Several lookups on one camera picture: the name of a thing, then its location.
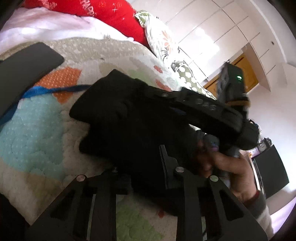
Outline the person's right hand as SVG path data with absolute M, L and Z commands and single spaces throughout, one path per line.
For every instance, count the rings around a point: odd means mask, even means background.
M 259 197 L 250 163 L 241 155 L 239 158 L 225 156 L 216 146 L 197 142 L 197 161 L 201 174 L 208 178 L 215 169 L 230 173 L 230 190 L 243 204 L 250 204 Z

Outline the grey sleeve right forearm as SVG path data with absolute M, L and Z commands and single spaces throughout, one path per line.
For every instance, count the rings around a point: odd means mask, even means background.
M 274 232 L 269 209 L 262 192 L 257 190 L 254 197 L 244 202 L 244 206 L 250 211 L 261 228 L 265 231 L 268 240 L 270 240 L 274 236 Z

